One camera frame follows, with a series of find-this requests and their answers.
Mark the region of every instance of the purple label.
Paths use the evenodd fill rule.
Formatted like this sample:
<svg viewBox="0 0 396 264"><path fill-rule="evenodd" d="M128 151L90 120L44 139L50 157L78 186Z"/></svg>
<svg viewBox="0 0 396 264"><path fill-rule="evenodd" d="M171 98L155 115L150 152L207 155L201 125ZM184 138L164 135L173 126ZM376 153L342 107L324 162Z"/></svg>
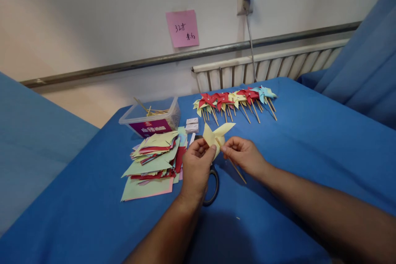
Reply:
<svg viewBox="0 0 396 264"><path fill-rule="evenodd" d="M155 133L161 134L172 131L166 120L133 123L133 124L129 124L129 126L131 126L142 137L149 137Z"/></svg>

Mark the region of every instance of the red pinwheel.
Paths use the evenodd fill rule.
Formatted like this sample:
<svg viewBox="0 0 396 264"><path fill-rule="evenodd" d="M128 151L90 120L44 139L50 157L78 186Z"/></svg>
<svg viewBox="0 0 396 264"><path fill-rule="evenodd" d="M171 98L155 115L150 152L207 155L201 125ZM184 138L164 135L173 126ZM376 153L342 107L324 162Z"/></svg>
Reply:
<svg viewBox="0 0 396 264"><path fill-rule="evenodd" d="M230 101L230 100L228 99L228 94L229 94L229 93L223 93L223 94L218 94L218 93L216 93L216 94L215 94L215 95L218 96L218 98L217 98L217 109L218 109L218 111L221 110L222 104L225 104L225 103L232 103L232 101Z"/></svg>
<svg viewBox="0 0 396 264"><path fill-rule="evenodd" d="M216 106L213 104L213 102L216 101L216 98L214 98L213 96L210 96L207 93L201 94L201 95L202 95L202 99L199 101L198 108L200 108L205 103L209 104L211 107L216 108Z"/></svg>
<svg viewBox="0 0 396 264"><path fill-rule="evenodd" d="M255 91L252 91L252 88L248 87L247 90L241 90L237 93L238 95L245 95L247 102L249 105L252 105L252 100L260 98L259 94Z"/></svg>

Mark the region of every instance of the blue cloth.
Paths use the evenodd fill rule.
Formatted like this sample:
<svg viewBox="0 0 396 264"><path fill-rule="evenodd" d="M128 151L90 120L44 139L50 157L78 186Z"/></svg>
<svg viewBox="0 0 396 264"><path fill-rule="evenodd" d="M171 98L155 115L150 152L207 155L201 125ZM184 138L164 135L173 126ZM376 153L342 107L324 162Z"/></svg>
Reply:
<svg viewBox="0 0 396 264"><path fill-rule="evenodd" d="M318 82L322 79L323 75L326 73L327 69L308 72L300 75L300 77L296 80L298 83L310 88L315 89Z"/></svg>
<svg viewBox="0 0 396 264"><path fill-rule="evenodd" d="M315 91L396 129L396 0L378 0Z"/></svg>
<svg viewBox="0 0 396 264"><path fill-rule="evenodd" d="M278 95L278 121L268 107L259 113L261 124L249 110L252 124L237 111L226 138L249 138L274 165L396 215L396 131L288 78L250 86L260 85ZM199 98L179 98L180 125L197 116L193 102ZM170 194L120 202L126 182L120 177L141 142L118 124L127 109L115 113L0 238L2 263L120 263L153 228L183 181ZM217 128L214 120L209 124ZM283 203L243 173L245 185L221 154L214 163L219 194L202 209L186 262L329 263Z"/></svg>
<svg viewBox="0 0 396 264"><path fill-rule="evenodd" d="M2 235L99 129L2 73L0 94Z"/></svg>

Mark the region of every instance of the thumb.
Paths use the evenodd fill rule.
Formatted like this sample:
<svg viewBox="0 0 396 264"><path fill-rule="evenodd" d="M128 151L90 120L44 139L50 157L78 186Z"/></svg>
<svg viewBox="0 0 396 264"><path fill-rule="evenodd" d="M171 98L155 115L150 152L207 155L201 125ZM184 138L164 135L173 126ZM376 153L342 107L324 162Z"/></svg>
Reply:
<svg viewBox="0 0 396 264"><path fill-rule="evenodd" d="M237 161L238 162L238 158L237 158L237 154L238 154L238 152L237 151L235 151L235 150L233 150L232 148L230 148L230 147L227 147L227 146L222 146L221 148L220 148L220 150L223 152L223 154L224 155L226 155L228 158L230 158L230 159L232 159L232 160L235 160L235 161Z"/></svg>
<svg viewBox="0 0 396 264"><path fill-rule="evenodd" d="M212 144L211 147L206 150L206 153L205 155L202 156L202 159L208 161L208 163L211 164L216 155L216 149L217 147L214 144Z"/></svg>

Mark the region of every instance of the electrical cord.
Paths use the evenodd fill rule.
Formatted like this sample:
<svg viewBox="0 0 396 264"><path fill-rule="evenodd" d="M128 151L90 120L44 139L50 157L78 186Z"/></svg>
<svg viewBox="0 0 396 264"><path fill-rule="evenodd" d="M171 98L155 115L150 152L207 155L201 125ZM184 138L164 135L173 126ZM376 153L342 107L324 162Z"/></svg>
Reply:
<svg viewBox="0 0 396 264"><path fill-rule="evenodd" d="M255 64L255 57L253 55L253 43L252 43L252 34L250 33L250 24L249 24L249 10L246 10L246 23L247 23L247 30L249 31L249 40L250 40L250 51L252 53L252 63L253 63L253 75L255 76L255 83L257 82L256 77L256 64Z"/></svg>

